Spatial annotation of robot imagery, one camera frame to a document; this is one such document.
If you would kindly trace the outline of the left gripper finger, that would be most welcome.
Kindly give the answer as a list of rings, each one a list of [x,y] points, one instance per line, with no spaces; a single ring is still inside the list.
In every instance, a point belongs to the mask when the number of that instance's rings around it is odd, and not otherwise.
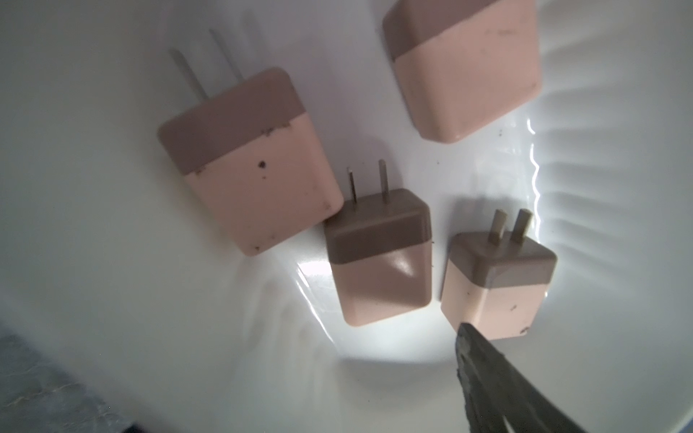
[[[471,432],[582,432],[471,324],[458,328],[458,380]]]

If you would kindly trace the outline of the pink plug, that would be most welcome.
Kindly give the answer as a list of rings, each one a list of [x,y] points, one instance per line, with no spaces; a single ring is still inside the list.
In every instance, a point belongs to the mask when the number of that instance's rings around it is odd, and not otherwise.
[[[423,139],[457,143],[541,92],[533,0],[398,1],[382,27]]]
[[[172,48],[200,102],[164,122],[157,137],[231,240],[256,256],[334,216],[345,199],[289,73],[272,67],[244,78],[223,36],[209,33],[236,85],[209,96]]]
[[[451,240],[440,309],[454,330],[470,324],[488,340],[524,336],[548,294],[557,254],[528,235],[532,211],[520,209],[511,231],[507,218],[498,209],[487,231]]]
[[[352,198],[324,223],[328,262],[348,325],[361,327],[423,308],[432,299],[432,225],[426,202],[391,189],[379,162],[381,191]]]

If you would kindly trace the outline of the pink plug front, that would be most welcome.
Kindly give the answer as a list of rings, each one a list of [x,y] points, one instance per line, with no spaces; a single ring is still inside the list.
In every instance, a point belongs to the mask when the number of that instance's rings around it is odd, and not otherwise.
[[[361,327],[423,308],[432,299],[432,225],[426,202],[391,189],[379,162],[381,191],[352,198],[324,223],[328,262],[348,325]]]

